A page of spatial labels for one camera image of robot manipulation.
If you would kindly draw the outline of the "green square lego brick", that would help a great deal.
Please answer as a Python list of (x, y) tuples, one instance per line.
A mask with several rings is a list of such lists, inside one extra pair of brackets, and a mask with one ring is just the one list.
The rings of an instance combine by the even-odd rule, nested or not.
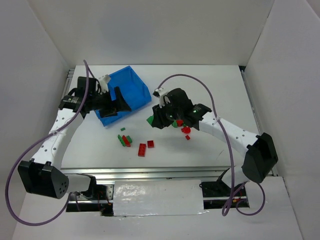
[(151, 127), (154, 127), (154, 126), (153, 126), (153, 120), (154, 120), (154, 116), (153, 116), (153, 115), (151, 115), (150, 117), (148, 117), (148, 118), (146, 119), (146, 121), (148, 122), (148, 124), (149, 124)]

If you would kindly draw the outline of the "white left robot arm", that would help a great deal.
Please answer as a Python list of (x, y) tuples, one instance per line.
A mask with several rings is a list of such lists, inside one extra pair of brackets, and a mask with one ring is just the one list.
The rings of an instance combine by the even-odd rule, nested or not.
[(109, 75), (99, 79), (80, 76), (77, 87), (61, 99), (49, 137), (41, 140), (41, 147), (29, 161), (22, 160), (17, 167), (27, 193), (61, 199), (70, 184), (68, 176), (61, 172), (62, 161), (86, 115), (99, 111), (103, 117), (113, 117), (132, 110), (118, 86), (113, 89), (112, 98), (110, 80)]

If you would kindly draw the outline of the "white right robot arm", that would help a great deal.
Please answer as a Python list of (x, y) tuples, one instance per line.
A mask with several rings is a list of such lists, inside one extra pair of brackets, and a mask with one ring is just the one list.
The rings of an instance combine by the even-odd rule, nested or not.
[(231, 122), (214, 116), (212, 110), (203, 104), (193, 104), (181, 88), (166, 91), (162, 87), (153, 95), (159, 103), (153, 106), (153, 128), (163, 129), (175, 120), (200, 132), (210, 134), (237, 151), (243, 158), (241, 166), (226, 170), (218, 181), (223, 188), (239, 186), (245, 182), (262, 183), (278, 162), (278, 155), (272, 137), (246, 131)]

